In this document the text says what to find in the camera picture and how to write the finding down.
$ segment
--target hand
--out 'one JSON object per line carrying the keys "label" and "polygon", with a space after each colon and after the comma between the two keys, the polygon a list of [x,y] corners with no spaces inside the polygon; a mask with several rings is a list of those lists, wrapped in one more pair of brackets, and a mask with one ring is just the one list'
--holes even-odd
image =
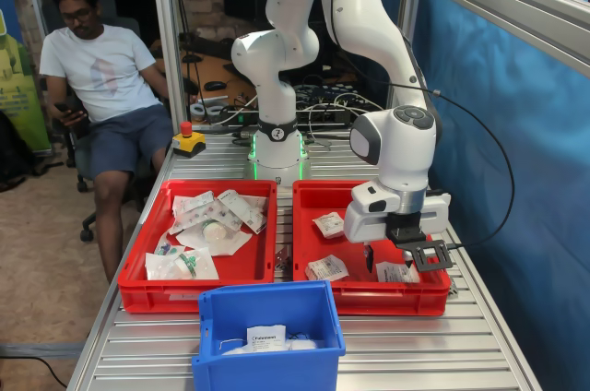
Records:
{"label": "hand", "polygon": [[64,116],[60,119],[62,124],[65,126],[72,126],[80,122],[82,119],[87,117],[88,115],[84,112],[73,112],[68,110],[64,113]]}

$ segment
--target desk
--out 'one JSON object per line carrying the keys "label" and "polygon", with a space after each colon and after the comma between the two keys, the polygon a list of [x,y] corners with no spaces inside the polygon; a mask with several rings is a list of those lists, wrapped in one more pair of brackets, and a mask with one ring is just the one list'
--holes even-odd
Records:
{"label": "desk", "polygon": [[[152,49],[158,46],[159,41],[155,41],[152,44]],[[186,52],[181,52],[181,69],[183,71],[183,77],[188,78],[190,68],[191,81],[195,83],[196,86],[198,86],[198,80],[196,78],[196,68],[198,67],[199,76],[201,78],[201,91],[203,92],[203,99],[215,98],[217,96],[228,96],[228,98],[224,101],[233,105],[236,98],[241,93],[243,93],[248,101],[256,95],[256,88],[223,67],[224,65],[231,64],[231,61],[220,59],[215,56],[209,56],[207,54],[196,53],[196,55],[202,57],[203,60],[196,64],[185,64],[182,62],[182,58],[186,56]],[[164,59],[156,59],[156,67],[161,73],[166,73]],[[205,89],[205,84],[213,80],[227,82],[228,86],[225,89],[219,89],[217,91],[207,91]],[[193,121],[193,124],[202,124],[202,122]]]}
{"label": "desk", "polygon": [[[330,149],[309,146],[312,179],[377,175],[377,167],[353,154],[348,132],[330,134],[342,136]],[[164,181],[243,177],[248,149],[231,140],[231,135],[207,136],[206,150],[191,159],[168,154],[124,260]],[[292,254],[292,232],[292,190],[279,187],[277,251]],[[458,241],[451,226],[433,237]],[[540,390],[466,250],[452,250],[451,256],[448,273],[458,293],[441,317],[340,316],[347,354],[338,365],[337,391]],[[288,281],[290,274],[277,270],[275,280]],[[192,391],[191,357],[199,339],[198,314],[129,314],[114,282],[67,389]]]}

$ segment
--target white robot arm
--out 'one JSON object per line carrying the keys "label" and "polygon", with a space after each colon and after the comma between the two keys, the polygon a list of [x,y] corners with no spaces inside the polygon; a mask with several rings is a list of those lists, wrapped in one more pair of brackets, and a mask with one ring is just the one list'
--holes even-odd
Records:
{"label": "white robot arm", "polygon": [[[279,81],[278,72],[307,65],[318,54],[319,42],[307,25],[312,3],[267,0],[266,15],[275,29],[242,36],[232,47],[233,63],[258,93],[260,115],[251,159],[268,168],[290,167],[304,159],[295,92]],[[418,85],[403,36],[381,0],[322,0],[322,4],[330,36],[344,50],[381,64],[392,82]],[[352,150],[378,165],[379,176],[352,191],[345,234],[351,242],[387,237],[409,251],[420,271],[448,267],[444,245],[426,243],[424,234],[446,228],[450,202],[448,195],[426,197],[436,122],[422,90],[399,88],[395,97],[394,110],[365,114],[352,127]],[[438,263],[429,264],[425,248],[436,253]]]}

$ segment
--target plastic bin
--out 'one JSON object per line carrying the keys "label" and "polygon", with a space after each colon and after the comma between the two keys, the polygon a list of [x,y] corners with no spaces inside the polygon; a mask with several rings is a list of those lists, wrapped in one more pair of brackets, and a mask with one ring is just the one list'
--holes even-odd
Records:
{"label": "plastic bin", "polygon": [[[212,290],[201,294],[199,307],[201,345],[192,362],[197,391],[336,390],[338,357],[346,348],[327,281]],[[322,340],[324,348],[221,355],[236,348],[220,348],[221,341],[246,339],[247,328],[272,325]]]}
{"label": "plastic bin", "polygon": [[[146,253],[153,253],[161,235],[174,223],[175,196],[198,196],[209,190],[215,196],[234,189],[240,195],[268,197],[266,228],[233,256],[214,257],[219,280],[148,280]],[[270,181],[168,181],[162,184],[154,205],[119,275],[124,309],[129,313],[195,313],[198,295],[227,285],[272,283],[277,238],[277,184]]]}
{"label": "plastic bin", "polygon": [[[305,268],[334,255],[349,276],[332,282],[340,314],[441,315],[451,286],[446,270],[419,273],[419,283],[381,283],[366,266],[364,245],[345,236],[326,239],[313,219],[335,211],[345,217],[350,190],[366,181],[298,181],[293,185],[293,280],[307,280]],[[402,251],[388,240],[373,242],[375,264],[403,263]]]}

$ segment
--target blue bin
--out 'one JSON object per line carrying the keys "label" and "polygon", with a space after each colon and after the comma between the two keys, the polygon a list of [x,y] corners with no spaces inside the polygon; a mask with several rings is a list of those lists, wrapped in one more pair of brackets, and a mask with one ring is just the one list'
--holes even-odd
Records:
{"label": "blue bin", "polygon": [[[199,296],[201,346],[193,357],[196,391],[330,391],[346,352],[330,282],[225,287]],[[323,348],[223,356],[245,344],[252,326],[284,325]],[[221,342],[242,339],[244,342]]]}

